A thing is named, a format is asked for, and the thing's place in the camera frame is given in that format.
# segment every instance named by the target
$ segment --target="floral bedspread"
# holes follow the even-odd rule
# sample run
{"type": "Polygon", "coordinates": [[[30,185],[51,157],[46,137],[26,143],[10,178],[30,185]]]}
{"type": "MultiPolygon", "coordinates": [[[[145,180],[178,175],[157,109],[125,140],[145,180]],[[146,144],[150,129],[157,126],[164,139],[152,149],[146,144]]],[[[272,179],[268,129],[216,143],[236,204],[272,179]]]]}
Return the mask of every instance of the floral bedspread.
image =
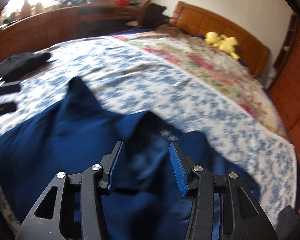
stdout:
{"type": "Polygon", "coordinates": [[[203,39],[185,35],[168,25],[162,25],[154,32],[113,37],[158,55],[199,77],[236,102],[269,131],[287,139],[284,125],[261,83],[238,61],[203,39]]]}
{"type": "MultiPolygon", "coordinates": [[[[165,39],[180,46],[173,38],[165,39]]],[[[293,145],[256,122],[210,82],[163,60],[159,53],[147,53],[112,37],[74,40],[47,50],[52,53],[51,62],[26,76],[20,93],[0,97],[0,102],[14,100],[18,104],[16,112],[0,116],[0,135],[61,100],[69,80],[81,76],[105,109],[122,114],[150,110],[184,132],[202,131],[211,147],[260,185],[260,204],[273,225],[283,208],[294,206],[297,173],[293,145]]],[[[0,209],[16,233],[20,224],[1,187],[0,209]]]]}

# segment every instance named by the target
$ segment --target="wooden dresser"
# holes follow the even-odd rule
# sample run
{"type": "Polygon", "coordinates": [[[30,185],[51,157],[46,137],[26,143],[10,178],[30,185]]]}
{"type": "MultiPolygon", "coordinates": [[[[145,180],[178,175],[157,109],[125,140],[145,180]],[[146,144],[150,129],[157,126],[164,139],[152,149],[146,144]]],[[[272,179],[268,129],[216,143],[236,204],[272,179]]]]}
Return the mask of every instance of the wooden dresser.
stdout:
{"type": "Polygon", "coordinates": [[[270,89],[300,164],[300,23],[287,64],[270,89]]]}
{"type": "Polygon", "coordinates": [[[140,8],[112,2],[74,6],[37,14],[0,32],[0,62],[13,54],[38,51],[73,39],[109,35],[138,19],[140,8]]]}

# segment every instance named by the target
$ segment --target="wooden headboard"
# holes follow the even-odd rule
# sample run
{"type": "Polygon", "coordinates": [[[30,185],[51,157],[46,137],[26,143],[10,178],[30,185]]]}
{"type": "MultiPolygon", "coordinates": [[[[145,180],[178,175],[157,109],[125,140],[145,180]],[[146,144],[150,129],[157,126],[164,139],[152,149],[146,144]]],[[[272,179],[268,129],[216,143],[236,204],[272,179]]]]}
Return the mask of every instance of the wooden headboard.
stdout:
{"type": "Polygon", "coordinates": [[[190,35],[205,36],[208,32],[216,32],[235,37],[239,42],[236,53],[255,77],[260,77],[268,63],[270,51],[256,37],[237,24],[203,8],[178,2],[169,24],[190,35]]]}

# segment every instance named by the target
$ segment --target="black clamp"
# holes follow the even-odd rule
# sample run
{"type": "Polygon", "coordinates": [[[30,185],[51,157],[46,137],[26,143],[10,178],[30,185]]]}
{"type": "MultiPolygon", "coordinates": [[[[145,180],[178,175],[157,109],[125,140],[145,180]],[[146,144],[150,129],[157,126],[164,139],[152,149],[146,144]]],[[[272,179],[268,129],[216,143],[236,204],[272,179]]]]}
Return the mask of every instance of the black clamp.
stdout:
{"type": "MultiPolygon", "coordinates": [[[[6,83],[0,78],[0,96],[20,92],[20,81],[6,83]]],[[[12,113],[17,110],[15,102],[6,102],[0,104],[0,115],[12,113]]]]}
{"type": "Polygon", "coordinates": [[[26,216],[15,239],[80,238],[74,224],[74,193],[80,192],[82,239],[109,240],[101,195],[110,195],[115,189],[123,157],[124,143],[118,141],[100,164],[73,175],[59,172],[26,216]]]}
{"type": "Polygon", "coordinates": [[[193,196],[186,240],[212,237],[214,193],[220,194],[219,239],[277,240],[267,215],[240,176],[210,173],[182,154],[177,143],[170,145],[170,160],[178,187],[193,196]]]}
{"type": "MultiPolygon", "coordinates": [[[[46,187],[23,221],[16,240],[109,240],[101,195],[115,189],[124,156],[118,141],[105,155],[82,173],[59,172],[46,187]],[[81,193],[81,232],[74,225],[74,193],[81,193]]],[[[182,154],[177,143],[170,145],[170,159],[179,189],[193,196],[186,240],[212,237],[214,193],[220,194],[219,239],[277,240],[268,217],[239,175],[210,173],[182,154]]]]}

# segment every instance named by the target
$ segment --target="metal screw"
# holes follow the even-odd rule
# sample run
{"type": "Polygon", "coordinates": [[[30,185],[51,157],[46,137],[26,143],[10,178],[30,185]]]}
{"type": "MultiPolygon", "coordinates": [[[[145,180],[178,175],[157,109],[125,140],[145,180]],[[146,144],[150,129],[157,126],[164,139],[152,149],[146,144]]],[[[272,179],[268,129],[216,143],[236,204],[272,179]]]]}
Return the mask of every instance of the metal screw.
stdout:
{"type": "Polygon", "coordinates": [[[229,176],[231,179],[236,179],[238,177],[238,174],[236,174],[235,172],[230,172],[229,176]]]}
{"type": "Polygon", "coordinates": [[[203,171],[203,168],[201,166],[199,166],[199,165],[194,166],[193,169],[195,171],[203,171]]]}
{"type": "Polygon", "coordinates": [[[100,164],[95,164],[91,167],[94,171],[98,171],[101,169],[101,165],[100,164]]]}
{"type": "Polygon", "coordinates": [[[62,179],[62,178],[64,178],[65,175],[66,175],[66,173],[65,173],[64,171],[60,171],[60,172],[58,172],[58,174],[57,174],[57,178],[58,178],[58,179],[62,179]]]}

